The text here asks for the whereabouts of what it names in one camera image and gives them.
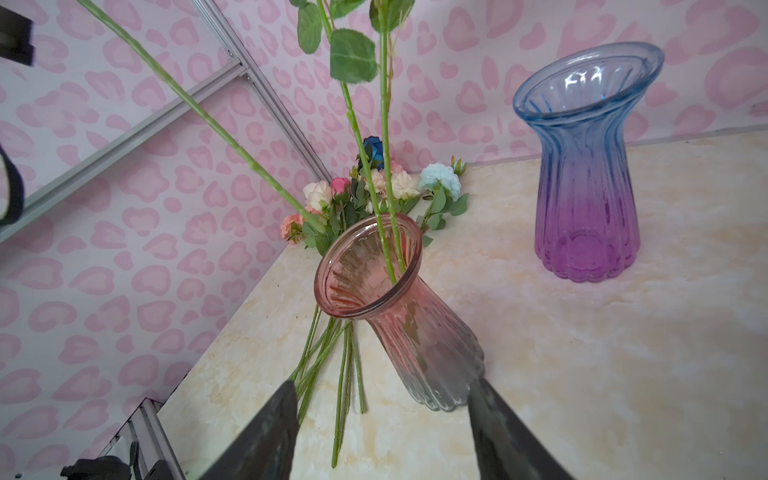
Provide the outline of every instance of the metal frame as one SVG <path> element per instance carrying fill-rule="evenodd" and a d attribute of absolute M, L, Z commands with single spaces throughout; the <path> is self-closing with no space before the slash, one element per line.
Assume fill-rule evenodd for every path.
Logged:
<path fill-rule="evenodd" d="M 224 13 L 214 3 L 214 0 L 192 0 L 192 3 L 200 13 L 201 18 L 206 22 L 211 33 L 214 34 L 221 46 L 226 50 L 230 57 L 239 61 L 246 68 L 245 78 L 249 81 L 253 88 L 256 90 L 257 95 L 262 101 L 264 107 L 270 111 L 270 113 L 277 120 L 278 125 L 288 135 L 288 138 L 293 143 L 293 146 L 299 152 L 304 160 L 309 165 L 314 174 L 321 180 L 331 181 L 330 172 L 326 168 L 325 164 L 320 160 L 312 149 L 309 141 L 304 136 L 299 126 L 293 120 L 293 117 L 288 113 L 288 110 L 280 101 L 277 93 L 272 88 L 272 85 L 266 80 L 264 74 L 256 65 L 256 62 L 248 53 L 248 49 L 237 33 L 232 29 L 227 19 L 224 17 Z"/>
<path fill-rule="evenodd" d="M 285 132 L 310 170 L 317 178 L 330 182 L 332 177 L 325 164 L 312 149 L 304 133 L 288 113 L 272 85 L 266 80 L 221 10 L 213 0 L 192 0 L 192 3 L 211 33 L 229 53 L 230 62 L 189 90 L 188 93 L 196 101 L 201 102 L 234 78 L 244 77 L 253 86 L 263 106 L 273 115 L 277 124 Z M 0 243 L 29 225 L 189 110 L 190 108 L 184 101 L 175 98 L 147 120 L 142 121 L 106 147 L 34 192 L 26 198 L 24 213 L 19 221 L 12 225 L 0 227 Z"/>
<path fill-rule="evenodd" d="M 240 77 L 246 69 L 236 61 L 230 61 L 219 71 L 191 88 L 188 93 L 195 101 L 201 102 L 219 91 L 233 79 Z M 55 180 L 26 198 L 24 213 L 18 222 L 0 227 L 0 243 L 29 225 L 36 218 L 69 197 L 75 190 L 107 170 L 136 147 L 149 140 L 152 135 L 167 127 L 171 122 L 190 110 L 181 98 L 176 97 L 165 107 L 155 112 L 109 145 L 92 154 L 77 166 L 67 170 Z"/>

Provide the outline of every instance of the pink flower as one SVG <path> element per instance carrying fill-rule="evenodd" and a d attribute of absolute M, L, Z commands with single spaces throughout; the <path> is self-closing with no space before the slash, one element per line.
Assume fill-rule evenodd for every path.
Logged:
<path fill-rule="evenodd" d="M 299 226 L 298 230 L 301 230 L 301 226 L 304 225 L 304 217 L 299 214 L 289 215 L 283 220 L 283 224 L 280 225 L 280 236 L 287 241 L 289 245 L 296 245 L 300 240 L 293 231 L 294 224 Z"/>
<path fill-rule="evenodd" d="M 389 162 L 389 166 L 390 166 L 390 168 L 392 169 L 392 176 L 393 176 L 393 177 L 394 177 L 395 175 L 399 174 L 400 172 L 404 172 L 404 171 L 406 171 L 406 169 L 405 169 L 405 168 L 401 167 L 401 166 L 400 166 L 400 164 L 399 164 L 399 163 L 397 163 L 397 162 L 396 162 L 396 161 L 394 161 L 394 160 L 392 160 L 392 161 L 390 161 L 390 162 Z"/>
<path fill-rule="evenodd" d="M 344 190 L 352 183 L 352 181 L 349 178 L 346 177 L 336 177 L 331 182 L 331 190 L 333 191 L 333 195 L 336 196 L 338 194 L 343 193 Z"/>

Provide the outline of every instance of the green stem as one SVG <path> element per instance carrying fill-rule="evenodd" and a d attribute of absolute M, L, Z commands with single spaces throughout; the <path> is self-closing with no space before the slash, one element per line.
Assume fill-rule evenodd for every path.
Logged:
<path fill-rule="evenodd" d="M 341 430 L 344 432 L 344 425 L 346 425 L 346 416 L 349 414 L 349 406 L 352 403 L 352 337 L 354 331 L 352 323 L 349 323 L 349 328 L 344 335 L 344 349 L 346 350 L 346 380 L 344 382 L 344 416 L 341 418 Z"/>
<path fill-rule="evenodd" d="M 360 349 L 357 346 L 357 337 L 352 338 L 352 353 L 355 359 L 355 374 L 357 376 L 357 396 L 360 399 L 360 415 L 368 412 L 366 390 L 362 385 L 362 362 L 360 361 Z"/>
<path fill-rule="evenodd" d="M 315 305 L 315 314 L 312 317 L 310 334 L 306 336 L 306 343 L 304 344 L 304 351 L 301 354 L 301 359 L 299 359 L 299 365 L 296 367 L 295 370 L 293 370 L 293 373 L 291 374 L 291 376 L 288 377 L 288 379 L 293 382 L 296 381 L 297 376 L 301 375 L 301 372 L 304 370 L 304 365 L 306 364 L 306 361 L 309 358 L 310 347 L 312 346 L 312 341 L 315 339 L 315 332 L 317 331 L 317 323 L 319 319 L 320 319 L 320 307 L 318 305 Z"/>
<path fill-rule="evenodd" d="M 314 364 L 306 371 L 302 379 L 299 381 L 299 386 L 296 389 L 296 396 L 300 397 L 304 394 L 304 392 L 309 388 L 312 375 L 316 374 L 320 371 L 320 368 L 323 367 L 323 364 L 325 363 L 326 359 L 328 358 L 328 355 L 333 351 L 333 347 L 336 345 L 336 341 L 341 336 L 342 332 L 344 331 L 343 328 L 336 329 L 335 324 L 334 326 L 329 326 L 329 329 L 334 329 L 333 334 L 329 334 L 326 337 L 326 340 L 323 344 L 323 347 L 320 349 L 319 353 L 317 354 L 317 358 L 315 359 Z"/>
<path fill-rule="evenodd" d="M 317 6 L 320 9 L 320 14 L 323 18 L 323 27 L 328 37 L 328 42 L 331 41 L 333 35 L 333 28 L 328 20 L 325 6 L 322 2 L 319 2 Z M 397 277 L 395 276 L 395 269 L 392 267 L 392 258 L 389 256 L 389 247 L 386 242 L 386 235 L 384 233 L 384 223 L 382 221 L 382 212 L 379 208 L 379 201 L 376 198 L 376 189 L 373 187 L 373 176 L 371 175 L 371 166 L 368 162 L 368 155 L 366 155 L 366 149 L 362 145 L 362 135 L 360 134 L 360 127 L 357 124 L 357 116 L 352 107 L 352 97 L 349 95 L 349 88 L 346 83 L 340 81 L 341 93 L 344 97 L 344 103 L 346 104 L 346 117 L 349 120 L 349 126 L 352 127 L 352 132 L 355 134 L 355 142 L 357 143 L 357 150 L 360 152 L 360 163 L 362 164 L 362 172 L 368 181 L 368 188 L 371 193 L 371 204 L 373 205 L 373 214 L 376 215 L 376 224 L 379 227 L 379 239 L 382 244 L 382 252 L 384 253 L 384 261 L 386 262 L 387 273 L 389 279 L 392 281 L 392 285 L 397 283 Z"/>
<path fill-rule="evenodd" d="M 400 243 L 400 231 L 397 228 L 395 215 L 395 196 L 392 192 L 392 166 L 389 160 L 389 69 L 387 60 L 389 54 L 389 26 L 387 24 L 387 1 L 379 0 L 379 85 L 382 97 L 382 155 L 384 157 L 384 178 L 386 180 L 386 203 L 389 208 L 389 222 L 392 225 L 392 242 L 395 244 L 395 255 L 400 266 L 400 275 L 406 272 L 406 261 L 402 256 L 402 244 Z"/>
<path fill-rule="evenodd" d="M 210 114 L 208 114 L 208 112 L 206 112 L 200 106 L 200 104 L 198 104 L 186 91 L 184 91 L 181 85 L 179 85 L 173 79 L 173 77 L 171 77 L 168 72 L 165 71 L 165 69 L 161 67 L 160 64 L 157 63 L 157 61 L 147 53 L 146 50 L 144 50 L 144 47 L 142 47 L 138 41 L 131 37 L 131 34 L 125 31 L 120 25 L 115 23 L 115 21 L 112 20 L 109 15 L 94 5 L 91 0 L 78 0 L 78 3 L 83 5 L 97 20 L 104 23 L 114 33 L 116 33 L 118 37 L 122 38 L 123 41 L 125 41 L 131 48 L 133 48 L 139 57 L 147 62 L 147 65 L 149 65 L 154 73 L 157 74 L 157 76 L 160 77 L 162 81 L 167 83 L 170 89 L 173 90 L 179 97 L 181 97 L 181 99 L 184 100 L 184 103 L 189 105 L 196 114 L 200 115 L 200 118 L 205 120 L 205 123 L 207 123 L 209 127 L 218 133 L 224 139 L 224 141 L 227 142 L 227 144 L 232 147 L 250 165 L 250 168 L 253 171 L 259 174 L 264 180 L 266 180 L 270 187 L 272 187 L 286 202 L 288 202 L 291 207 L 295 208 L 296 211 L 299 212 L 306 221 L 310 222 L 315 230 L 320 233 L 325 233 L 326 228 L 312 214 L 310 214 L 310 212 L 306 211 L 302 204 L 293 198 L 293 195 L 289 194 L 288 190 L 283 188 L 283 186 L 280 185 L 280 182 L 275 180 L 275 178 L 270 175 L 270 172 L 266 171 L 264 167 L 259 164 L 259 162 L 255 161 L 253 157 L 251 157 L 250 154 L 244 148 L 242 148 L 240 144 L 237 143 L 232 135 L 230 135 L 228 131 L 224 130 L 224 128 L 219 125 L 219 122 L 214 120 L 214 118 L 211 117 Z"/>
<path fill-rule="evenodd" d="M 306 389 L 304 398 L 301 399 L 301 408 L 299 409 L 299 427 L 301 426 L 302 422 L 304 422 L 304 417 L 306 417 L 306 411 L 310 407 L 310 401 L 312 400 L 312 393 L 315 391 L 317 376 L 318 376 L 318 372 L 315 372 L 312 375 L 312 379 L 310 379 L 310 386 Z"/>
<path fill-rule="evenodd" d="M 349 337 L 349 324 L 344 327 L 344 352 L 341 356 L 341 368 L 339 369 L 339 388 L 336 393 L 336 429 L 333 432 L 333 456 L 331 457 L 331 468 L 336 468 L 336 463 L 339 461 L 339 449 L 341 448 L 341 440 L 344 435 L 344 428 L 342 427 L 342 408 L 345 404 L 344 400 L 344 375 L 346 373 L 346 357 L 348 356 L 349 343 L 346 341 Z"/>

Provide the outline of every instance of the ribbed glass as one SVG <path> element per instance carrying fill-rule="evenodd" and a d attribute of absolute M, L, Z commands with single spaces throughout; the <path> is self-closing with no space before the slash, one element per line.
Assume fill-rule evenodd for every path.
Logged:
<path fill-rule="evenodd" d="M 515 112 L 541 139 L 535 250 L 560 278 L 600 282 L 635 260 L 624 120 L 663 63 L 647 43 L 602 45 L 542 68 L 515 94 Z"/>
<path fill-rule="evenodd" d="M 317 269 L 315 298 L 331 316 L 368 320 L 411 396 L 432 410 L 450 412 L 467 403 L 472 380 L 485 373 L 484 354 L 475 334 L 419 278 L 419 225 L 403 214 L 397 214 L 397 225 L 408 266 L 394 286 L 376 218 L 369 217 L 330 247 Z M 388 217 L 384 227 L 394 253 Z"/>

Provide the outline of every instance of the wall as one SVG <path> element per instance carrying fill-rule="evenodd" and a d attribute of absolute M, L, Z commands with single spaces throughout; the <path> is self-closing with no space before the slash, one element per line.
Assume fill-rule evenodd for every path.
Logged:
<path fill-rule="evenodd" d="M 301 52 L 288 0 L 217 1 L 320 157 L 345 173 L 357 149 L 327 42 Z M 349 25 L 374 38 L 367 6 L 336 22 Z M 536 154 L 538 138 L 511 107 L 518 86 L 558 58 L 613 41 L 650 41 L 667 54 L 627 120 L 628 141 L 765 124 L 767 26 L 765 0 L 421 0 L 396 46 L 392 148 L 414 170 L 452 155 Z M 379 132 L 378 90 L 351 87 L 364 135 Z"/>
<path fill-rule="evenodd" d="M 75 0 L 0 3 L 35 23 L 34 67 L 0 61 L 0 142 L 19 166 L 27 195 L 175 98 Z M 227 61 L 189 0 L 95 3 L 186 89 Z M 0 191 L 2 209 L 5 198 Z"/>
<path fill-rule="evenodd" d="M 188 0 L 99 3 L 185 88 L 220 67 Z M 2 4 L 36 21 L 35 67 L 0 65 L 0 141 L 30 191 L 172 98 L 74 0 Z M 301 195 L 311 173 L 248 84 L 204 107 Z M 56 478 L 167 398 L 283 249 L 287 213 L 186 114 L 0 244 L 0 478 Z"/>
<path fill-rule="evenodd" d="M 310 174 L 244 81 L 204 107 L 301 195 Z M 0 473 L 98 453 L 166 399 L 282 251 L 287 213 L 185 115 L 0 245 Z"/>

